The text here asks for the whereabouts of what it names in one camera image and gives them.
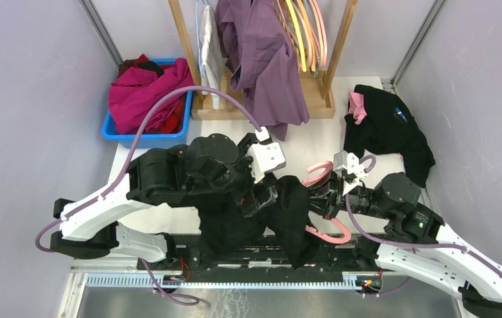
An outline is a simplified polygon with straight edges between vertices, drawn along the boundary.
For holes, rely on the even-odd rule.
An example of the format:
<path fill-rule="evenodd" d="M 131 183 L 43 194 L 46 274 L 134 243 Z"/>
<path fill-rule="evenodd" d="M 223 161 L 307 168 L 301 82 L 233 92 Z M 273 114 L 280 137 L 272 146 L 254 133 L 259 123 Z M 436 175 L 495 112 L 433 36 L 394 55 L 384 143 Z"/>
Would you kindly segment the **white skirt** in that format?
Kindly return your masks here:
<path fill-rule="evenodd" d="M 202 1 L 202 9 L 196 9 L 197 45 L 201 83 L 212 89 L 221 89 L 225 63 L 220 49 L 215 12 L 208 1 Z"/>

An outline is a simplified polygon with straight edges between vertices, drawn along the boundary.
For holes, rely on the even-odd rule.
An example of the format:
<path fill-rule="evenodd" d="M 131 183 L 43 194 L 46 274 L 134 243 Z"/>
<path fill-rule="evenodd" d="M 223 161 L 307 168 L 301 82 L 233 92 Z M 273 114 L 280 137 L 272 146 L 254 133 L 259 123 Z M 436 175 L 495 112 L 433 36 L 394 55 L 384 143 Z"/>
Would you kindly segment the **purple garment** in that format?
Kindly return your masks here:
<path fill-rule="evenodd" d="M 221 53 L 248 112 L 279 140 L 289 125 L 310 119 L 293 45 L 272 1 L 219 1 L 215 20 Z"/>

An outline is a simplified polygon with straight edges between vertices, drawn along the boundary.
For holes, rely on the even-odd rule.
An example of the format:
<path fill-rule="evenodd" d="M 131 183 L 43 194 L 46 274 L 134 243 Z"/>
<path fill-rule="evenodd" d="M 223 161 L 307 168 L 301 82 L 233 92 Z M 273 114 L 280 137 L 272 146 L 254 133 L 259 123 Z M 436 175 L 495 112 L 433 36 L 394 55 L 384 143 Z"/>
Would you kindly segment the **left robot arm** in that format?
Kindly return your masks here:
<path fill-rule="evenodd" d="M 275 202 L 277 193 L 264 180 L 285 165 L 280 144 L 258 132 L 240 142 L 211 134 L 189 144 L 150 149 L 92 197 L 55 202 L 59 225 L 50 250 L 77 259 L 117 253 L 171 269 L 179 259 L 173 238 L 131 229 L 121 223 L 123 217 L 161 204 L 226 218 L 251 217 Z"/>

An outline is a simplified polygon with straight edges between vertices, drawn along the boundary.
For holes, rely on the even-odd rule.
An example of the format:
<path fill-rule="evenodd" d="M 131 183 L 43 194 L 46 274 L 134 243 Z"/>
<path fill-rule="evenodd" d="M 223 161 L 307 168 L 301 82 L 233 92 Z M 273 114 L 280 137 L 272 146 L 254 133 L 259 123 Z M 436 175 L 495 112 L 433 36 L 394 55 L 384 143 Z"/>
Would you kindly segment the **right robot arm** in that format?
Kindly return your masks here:
<path fill-rule="evenodd" d="M 404 173 L 386 175 L 373 189 L 355 175 L 334 172 L 304 184 L 311 210 L 333 223 L 339 211 L 386 220 L 382 237 L 360 231 L 352 251 L 357 268 L 406 275 L 460 300 L 477 317 L 502 317 L 502 265 L 420 203 L 420 189 Z"/>

